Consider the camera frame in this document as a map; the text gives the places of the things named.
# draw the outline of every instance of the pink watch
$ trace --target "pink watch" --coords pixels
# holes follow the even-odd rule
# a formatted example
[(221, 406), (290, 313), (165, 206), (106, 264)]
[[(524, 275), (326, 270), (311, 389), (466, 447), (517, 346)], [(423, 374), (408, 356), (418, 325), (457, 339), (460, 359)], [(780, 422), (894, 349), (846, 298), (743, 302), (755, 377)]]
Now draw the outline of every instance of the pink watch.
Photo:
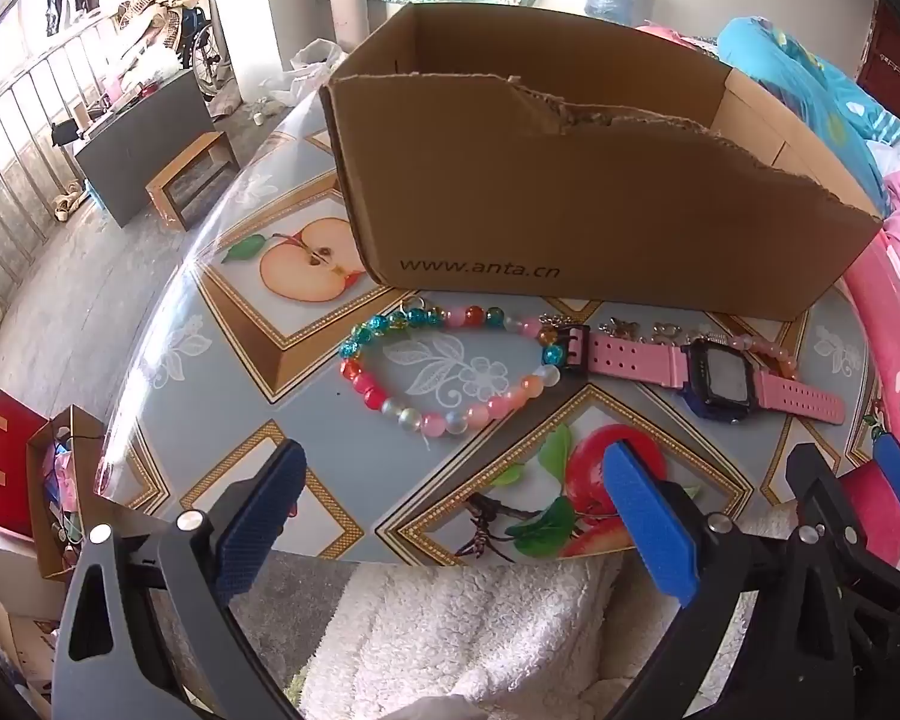
[(559, 330), (564, 367), (618, 379), (679, 389), (696, 415), (739, 422), (754, 410), (771, 409), (840, 425), (844, 401), (837, 395), (754, 366), (742, 351), (699, 338), (665, 346), (591, 333), (583, 324)]

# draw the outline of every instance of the bead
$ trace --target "bead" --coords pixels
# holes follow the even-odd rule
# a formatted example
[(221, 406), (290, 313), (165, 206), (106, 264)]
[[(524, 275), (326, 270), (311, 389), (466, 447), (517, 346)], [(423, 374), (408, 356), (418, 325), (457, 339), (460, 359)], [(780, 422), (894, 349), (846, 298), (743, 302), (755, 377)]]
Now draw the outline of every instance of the bead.
[(357, 343), (369, 343), (373, 338), (373, 331), (365, 324), (355, 324), (350, 332), (350, 338)]
[(353, 381), (356, 378), (357, 374), (362, 371), (362, 367), (360, 367), (360, 362), (357, 362), (353, 358), (349, 360), (343, 360), (340, 363), (340, 375), (343, 376), (347, 381)]
[(427, 322), (427, 312), (422, 308), (412, 308), (407, 312), (407, 322), (410, 327), (420, 327), (421, 324)]
[(490, 412), (482, 403), (474, 403), (466, 410), (466, 423), (474, 430), (487, 427), (490, 422)]
[(395, 397), (389, 397), (384, 401), (384, 405), (380, 407), (380, 413), (384, 416), (391, 416), (396, 419), (403, 410), (403, 404)]
[(413, 433), (420, 429), (420, 424), (423, 423), (423, 417), (416, 409), (404, 409), (400, 412), (397, 422), (400, 423), (400, 427), (404, 430), (409, 430)]
[(516, 385), (504, 392), (504, 398), (506, 399), (506, 402), (509, 403), (511, 410), (516, 411), (517, 409), (522, 409), (527, 404), (530, 396), (522, 386)]
[(503, 419), (509, 413), (509, 403), (502, 395), (495, 395), (487, 401), (487, 411), (490, 419)]
[(553, 343), (557, 342), (557, 328), (556, 327), (544, 327), (539, 333), (536, 334), (536, 340), (540, 344), (540, 346), (550, 346)]
[(364, 392), (364, 403), (367, 404), (368, 409), (378, 412), (386, 403), (386, 393), (379, 386), (372, 386)]
[(562, 346), (551, 344), (543, 350), (543, 365), (560, 365), (565, 356)]
[(368, 389), (372, 389), (375, 386), (377, 386), (377, 380), (365, 371), (360, 371), (353, 377), (353, 389), (359, 394), (364, 394)]
[(407, 327), (407, 315), (397, 309), (386, 318), (386, 323), (391, 330), (403, 330)]
[(523, 328), (520, 330), (520, 333), (526, 338), (536, 338), (542, 329), (543, 324), (539, 319), (533, 317), (532, 319), (527, 319), (523, 323)]
[(543, 386), (554, 386), (560, 380), (560, 369), (555, 365), (540, 365), (533, 375), (538, 376)]
[(367, 327), (370, 327), (370, 331), (373, 333), (386, 332), (386, 329), (389, 327), (389, 321), (382, 314), (374, 314), (370, 319), (367, 319)]
[(539, 397), (540, 392), (543, 392), (543, 379), (532, 374), (530, 376), (524, 376), (520, 379), (520, 386), (522, 386), (527, 397)]
[(428, 439), (436, 439), (443, 435), (447, 429), (447, 422), (438, 413), (428, 413), (423, 418), (420, 425), (420, 433), (423, 433)]
[(447, 327), (463, 327), (466, 322), (466, 308), (454, 306), (444, 314), (444, 322), (447, 323)]
[(451, 412), (447, 412), (446, 422), (447, 433), (459, 436), (461, 433), (466, 432), (468, 422), (466, 420), (466, 413), (462, 410), (455, 409)]
[(490, 327), (503, 327), (504, 326), (504, 310), (502, 308), (497, 308), (496, 306), (491, 306), (487, 309), (487, 324)]
[(479, 327), (486, 318), (487, 315), (480, 306), (470, 306), (466, 310), (466, 320), (463, 323), (468, 327)]

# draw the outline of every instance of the red gift bag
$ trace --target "red gift bag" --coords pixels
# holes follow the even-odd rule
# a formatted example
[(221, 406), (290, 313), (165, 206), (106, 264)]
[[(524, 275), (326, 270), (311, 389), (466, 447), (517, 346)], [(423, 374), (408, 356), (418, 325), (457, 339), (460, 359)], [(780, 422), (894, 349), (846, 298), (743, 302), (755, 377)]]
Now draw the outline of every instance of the red gift bag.
[(0, 527), (32, 538), (26, 498), (26, 442), (47, 423), (0, 389)]

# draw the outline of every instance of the wheel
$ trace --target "wheel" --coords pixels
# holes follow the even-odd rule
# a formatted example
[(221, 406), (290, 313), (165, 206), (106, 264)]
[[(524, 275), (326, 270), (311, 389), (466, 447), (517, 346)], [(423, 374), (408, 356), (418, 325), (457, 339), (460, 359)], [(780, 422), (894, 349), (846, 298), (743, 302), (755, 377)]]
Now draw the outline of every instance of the wheel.
[(220, 90), (217, 85), (217, 66), (220, 62), (221, 55), (217, 50), (217, 39), (213, 35), (213, 23), (207, 22), (197, 30), (190, 50), (190, 64), (197, 79), (197, 88), (207, 100), (213, 100)]

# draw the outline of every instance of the watch screen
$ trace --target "watch screen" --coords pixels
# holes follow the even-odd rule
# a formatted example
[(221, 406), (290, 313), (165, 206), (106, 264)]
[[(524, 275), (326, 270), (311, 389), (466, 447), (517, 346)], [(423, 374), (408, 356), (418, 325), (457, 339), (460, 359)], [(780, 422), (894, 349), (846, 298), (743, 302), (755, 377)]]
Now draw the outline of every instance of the watch screen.
[(743, 358), (711, 347), (706, 351), (706, 366), (712, 394), (746, 403), (746, 363)]

